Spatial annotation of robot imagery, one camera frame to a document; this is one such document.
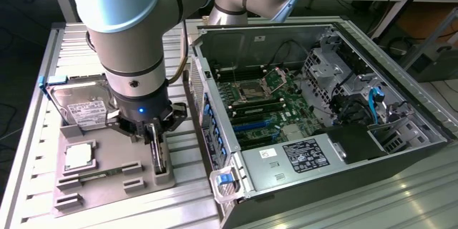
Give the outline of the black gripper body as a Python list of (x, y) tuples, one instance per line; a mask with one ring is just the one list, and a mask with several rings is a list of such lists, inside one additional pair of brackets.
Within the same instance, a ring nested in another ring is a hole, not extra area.
[(159, 130), (167, 129), (167, 122), (163, 120), (172, 112), (167, 85), (161, 85), (155, 92), (140, 97), (127, 97), (115, 91), (113, 97), (123, 118), (133, 123), (153, 123)]

